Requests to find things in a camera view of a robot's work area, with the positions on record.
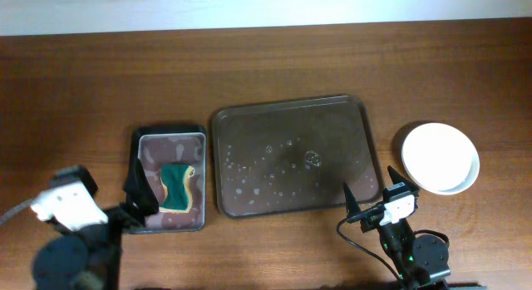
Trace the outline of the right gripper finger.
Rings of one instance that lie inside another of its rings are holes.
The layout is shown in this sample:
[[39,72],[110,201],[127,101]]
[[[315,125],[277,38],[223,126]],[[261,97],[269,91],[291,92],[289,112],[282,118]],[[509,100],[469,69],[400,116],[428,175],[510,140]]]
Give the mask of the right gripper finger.
[[342,188],[345,196],[347,217],[353,218],[361,213],[361,209],[346,182],[342,184]]
[[390,165],[387,166],[387,172],[392,180],[392,185],[389,186],[388,190],[397,190],[397,189],[406,189],[409,190],[409,181],[401,176],[393,167]]

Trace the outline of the yellow green sponge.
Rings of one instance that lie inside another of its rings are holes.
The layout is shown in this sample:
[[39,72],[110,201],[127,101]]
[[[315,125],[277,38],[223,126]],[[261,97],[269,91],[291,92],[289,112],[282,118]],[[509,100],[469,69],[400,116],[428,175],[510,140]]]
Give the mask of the yellow green sponge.
[[186,214],[192,208],[191,179],[195,169],[191,165],[167,164],[161,168],[160,182],[165,198],[159,207],[162,212]]

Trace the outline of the cream white plate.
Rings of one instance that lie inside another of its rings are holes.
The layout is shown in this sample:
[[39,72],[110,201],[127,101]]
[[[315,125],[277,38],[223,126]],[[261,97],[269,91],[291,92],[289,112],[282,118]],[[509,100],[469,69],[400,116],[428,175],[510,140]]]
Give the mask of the cream white plate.
[[443,123],[426,123],[411,130],[401,144],[401,161],[416,184],[439,195],[466,191],[480,173],[480,157],[473,142]]

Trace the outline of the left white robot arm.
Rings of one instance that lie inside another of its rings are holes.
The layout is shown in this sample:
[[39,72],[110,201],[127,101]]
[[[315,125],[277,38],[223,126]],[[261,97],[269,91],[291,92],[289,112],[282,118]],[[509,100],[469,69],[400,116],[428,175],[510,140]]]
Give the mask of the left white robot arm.
[[39,220],[61,234],[34,258],[32,277],[38,289],[117,289],[125,233],[141,231],[159,211],[139,159],[129,164],[126,202],[101,209],[98,186],[88,169],[75,165],[58,171],[49,189],[30,204]]

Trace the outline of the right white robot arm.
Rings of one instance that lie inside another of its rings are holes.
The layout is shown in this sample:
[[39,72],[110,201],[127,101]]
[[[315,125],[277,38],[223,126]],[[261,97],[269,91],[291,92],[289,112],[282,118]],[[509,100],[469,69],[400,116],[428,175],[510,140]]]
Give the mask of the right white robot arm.
[[[347,217],[338,222],[337,234],[347,243],[375,258],[394,276],[400,289],[448,289],[446,278],[451,275],[448,265],[449,238],[440,232],[421,229],[414,231],[407,218],[417,211],[419,187],[387,168],[393,185],[382,192],[382,201],[362,210],[352,191],[345,184]],[[341,227],[359,223],[364,233],[376,230],[388,263],[374,252],[347,237]]]

